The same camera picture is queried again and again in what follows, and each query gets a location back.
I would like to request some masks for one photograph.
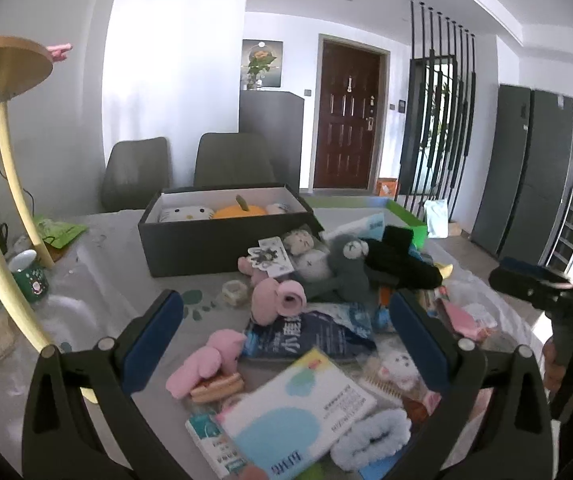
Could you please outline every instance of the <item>door frame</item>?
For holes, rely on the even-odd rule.
[[[382,151],[385,143],[385,130],[387,128],[387,117],[389,112],[389,75],[391,66],[391,51],[377,46],[360,43],[359,41],[347,40],[329,34],[320,34],[318,37],[318,62],[317,76],[315,79],[315,106],[313,108],[313,136],[311,139],[311,163],[309,168],[309,187],[313,192],[313,179],[315,177],[315,158],[318,146],[318,127],[320,121],[320,97],[323,80],[323,55],[324,43],[336,43],[344,46],[365,50],[380,56],[380,75],[377,88],[377,114],[375,115],[375,136],[373,142],[373,152],[371,154],[371,170],[369,171],[369,183],[367,190],[375,189],[375,181],[382,164]]]

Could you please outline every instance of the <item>painting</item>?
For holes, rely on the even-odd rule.
[[[242,40],[242,88],[279,88],[282,85],[282,42]]]

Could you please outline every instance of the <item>chair backrest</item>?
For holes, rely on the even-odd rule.
[[[145,209],[169,187],[169,147],[165,137],[123,140],[111,150],[100,198],[106,211]]]
[[[264,137],[256,134],[204,134],[201,137],[194,186],[275,181]]]

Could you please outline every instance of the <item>gray plush toy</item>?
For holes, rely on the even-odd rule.
[[[353,235],[340,235],[329,245],[328,263],[334,277],[316,283],[303,283],[307,300],[348,301],[365,304],[369,300],[369,278],[365,256],[369,246]]]

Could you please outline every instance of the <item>black box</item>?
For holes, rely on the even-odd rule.
[[[201,206],[213,210],[234,205],[241,195],[249,205],[288,205],[291,212],[245,218],[159,222],[163,208]],[[215,274],[238,270],[238,258],[258,240],[281,236],[308,225],[323,230],[313,210],[289,186],[256,184],[234,187],[181,187],[156,194],[137,227],[149,271],[154,278]]]

